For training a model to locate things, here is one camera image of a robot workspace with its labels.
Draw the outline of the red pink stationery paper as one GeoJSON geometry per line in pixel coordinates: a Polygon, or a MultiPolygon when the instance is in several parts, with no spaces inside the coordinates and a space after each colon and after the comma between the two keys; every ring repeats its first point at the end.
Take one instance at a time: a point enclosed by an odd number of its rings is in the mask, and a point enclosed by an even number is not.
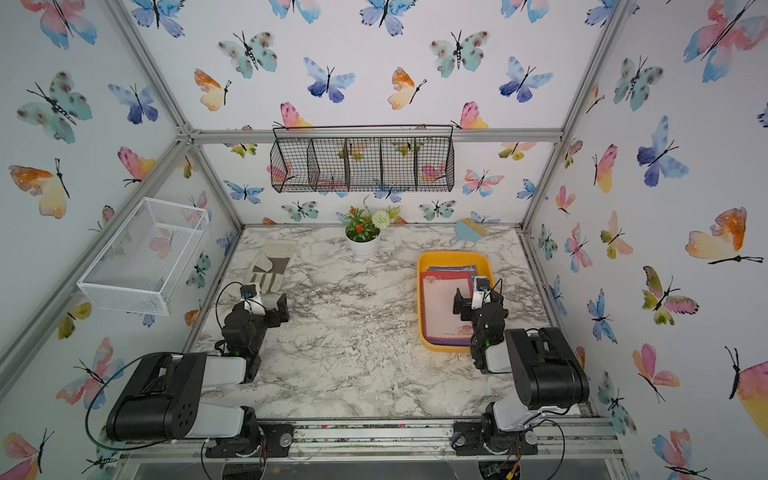
{"type": "Polygon", "coordinates": [[[462,272],[421,272],[420,326],[423,339],[437,346],[468,347],[473,335],[470,321],[453,314],[453,298],[459,288],[471,295],[471,275],[462,272]]]}

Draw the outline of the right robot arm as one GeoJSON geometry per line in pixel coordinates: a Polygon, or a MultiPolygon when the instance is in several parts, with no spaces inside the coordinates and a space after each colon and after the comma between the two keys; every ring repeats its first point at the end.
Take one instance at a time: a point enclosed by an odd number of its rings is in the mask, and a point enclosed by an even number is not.
{"type": "Polygon", "coordinates": [[[535,455],[535,424],[564,415],[589,398],[589,382],[562,331],[506,326],[509,311],[495,291],[456,293],[453,312],[473,328],[470,355],[484,374],[510,374],[513,391],[491,402],[478,421],[453,424],[459,456],[535,455]]]}

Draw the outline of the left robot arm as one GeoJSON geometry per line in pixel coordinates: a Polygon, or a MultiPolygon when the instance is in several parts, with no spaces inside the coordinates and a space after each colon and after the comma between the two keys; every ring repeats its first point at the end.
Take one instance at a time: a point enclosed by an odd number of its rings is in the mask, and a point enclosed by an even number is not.
{"type": "Polygon", "coordinates": [[[254,409],[204,401],[205,392],[252,382],[266,333],[290,319],[287,296],[244,298],[225,317],[218,353],[151,353],[142,358],[110,411],[106,437],[115,442],[208,440],[209,458],[268,455],[269,439],[254,409]]]}

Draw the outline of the blue stationery paper stack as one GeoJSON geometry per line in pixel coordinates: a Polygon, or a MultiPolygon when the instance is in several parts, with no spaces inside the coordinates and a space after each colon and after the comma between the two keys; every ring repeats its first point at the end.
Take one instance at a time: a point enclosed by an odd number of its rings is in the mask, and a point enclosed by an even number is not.
{"type": "Polygon", "coordinates": [[[469,266],[430,266],[427,268],[430,272],[462,272],[470,275],[477,275],[478,269],[476,265],[469,266]]]}

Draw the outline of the yellow storage tray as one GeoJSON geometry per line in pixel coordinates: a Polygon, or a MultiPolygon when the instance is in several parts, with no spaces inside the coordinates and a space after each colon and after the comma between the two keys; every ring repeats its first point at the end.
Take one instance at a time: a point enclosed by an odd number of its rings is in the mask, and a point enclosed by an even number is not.
{"type": "Polygon", "coordinates": [[[472,296],[476,277],[493,281],[488,258],[467,251],[430,251],[418,260],[418,326],[424,346],[441,353],[468,354],[473,328],[453,313],[456,291],[472,296]]]}

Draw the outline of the beige work glove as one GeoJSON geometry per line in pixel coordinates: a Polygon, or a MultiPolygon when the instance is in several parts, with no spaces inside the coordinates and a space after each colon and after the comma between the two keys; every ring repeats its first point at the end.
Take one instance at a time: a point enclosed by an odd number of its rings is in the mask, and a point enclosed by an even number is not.
{"type": "Polygon", "coordinates": [[[262,294],[280,293],[297,246],[296,241],[267,241],[248,267],[243,283],[256,285],[262,294]]]}

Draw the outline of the blue dustpan brush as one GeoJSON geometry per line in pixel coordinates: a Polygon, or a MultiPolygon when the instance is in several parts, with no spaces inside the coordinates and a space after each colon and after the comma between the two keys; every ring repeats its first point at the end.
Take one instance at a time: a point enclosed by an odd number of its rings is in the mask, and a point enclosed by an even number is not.
{"type": "Polygon", "coordinates": [[[450,244],[456,245],[459,242],[476,243],[487,234],[488,230],[481,223],[477,223],[471,218],[464,218],[454,225],[454,236],[450,240],[450,244]]]}

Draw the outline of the potted flower plant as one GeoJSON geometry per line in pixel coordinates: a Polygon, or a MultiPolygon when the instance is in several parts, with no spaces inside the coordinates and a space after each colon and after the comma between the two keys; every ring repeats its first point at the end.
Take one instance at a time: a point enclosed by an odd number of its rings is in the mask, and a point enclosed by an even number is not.
{"type": "Polygon", "coordinates": [[[373,258],[380,249],[382,232],[396,223],[400,213],[399,206],[372,209],[364,198],[361,207],[350,207],[341,214],[345,237],[354,255],[361,260],[373,258]]]}

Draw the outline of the white mesh wall basket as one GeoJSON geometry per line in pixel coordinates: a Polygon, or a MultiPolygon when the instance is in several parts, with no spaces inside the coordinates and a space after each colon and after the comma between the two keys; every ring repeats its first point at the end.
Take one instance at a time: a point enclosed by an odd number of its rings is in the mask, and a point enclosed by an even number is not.
{"type": "Polygon", "coordinates": [[[171,295],[208,226],[204,208],[145,197],[77,287],[97,308],[168,316],[171,295]]]}

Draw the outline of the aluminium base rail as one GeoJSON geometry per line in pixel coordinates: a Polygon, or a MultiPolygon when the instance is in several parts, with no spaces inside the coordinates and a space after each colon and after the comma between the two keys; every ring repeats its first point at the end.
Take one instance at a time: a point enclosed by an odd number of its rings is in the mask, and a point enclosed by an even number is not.
{"type": "MultiPolygon", "coordinates": [[[[478,418],[261,421],[270,462],[364,460],[516,459],[512,455],[459,456],[451,448],[453,424],[478,418]]],[[[611,422],[604,418],[554,416],[535,424],[533,460],[622,460],[611,422]]]]}

